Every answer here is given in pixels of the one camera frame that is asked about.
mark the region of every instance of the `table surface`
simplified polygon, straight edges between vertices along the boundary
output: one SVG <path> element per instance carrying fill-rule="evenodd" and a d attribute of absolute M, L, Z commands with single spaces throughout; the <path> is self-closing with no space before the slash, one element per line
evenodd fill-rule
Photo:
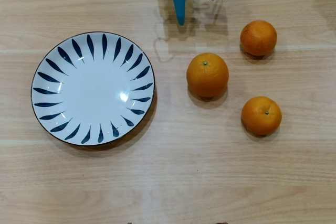
<path fill-rule="evenodd" d="M 0 223 L 335 224 L 336 1 L 187 0 L 177 25 L 172 0 L 0 0 Z M 275 52 L 256 60 L 239 36 L 272 23 Z M 64 39 L 109 31 L 148 55 L 157 92 L 142 123 L 119 141 L 76 147 L 35 119 L 30 85 Z M 185 73 L 219 54 L 228 90 L 199 99 Z M 252 136 L 241 108 L 265 95 L 280 129 Z"/>

